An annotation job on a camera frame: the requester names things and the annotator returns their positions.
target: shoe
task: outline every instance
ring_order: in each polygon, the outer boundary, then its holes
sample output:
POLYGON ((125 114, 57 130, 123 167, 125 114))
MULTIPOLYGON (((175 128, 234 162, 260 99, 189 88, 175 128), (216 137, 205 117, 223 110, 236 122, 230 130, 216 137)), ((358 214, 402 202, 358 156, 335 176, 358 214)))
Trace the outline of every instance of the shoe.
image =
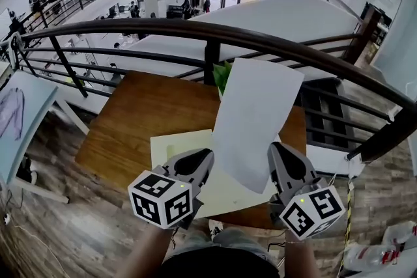
POLYGON ((38 180, 38 173, 36 171, 32 171, 31 172, 31 183, 33 185, 35 185, 37 180, 38 180))
POLYGON ((213 241, 214 237, 223 230, 223 223, 216 220, 208 221, 208 228, 210 229, 211 240, 213 241))

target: green leaf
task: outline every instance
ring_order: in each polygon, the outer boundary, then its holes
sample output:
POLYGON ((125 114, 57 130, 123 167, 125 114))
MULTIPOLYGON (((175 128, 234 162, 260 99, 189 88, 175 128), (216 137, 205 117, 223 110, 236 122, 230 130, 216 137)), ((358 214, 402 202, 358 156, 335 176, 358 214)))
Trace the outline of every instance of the green leaf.
POLYGON ((230 65, 230 63, 228 63, 227 61, 224 61, 224 67, 230 74, 230 71, 232 70, 232 66, 230 65))

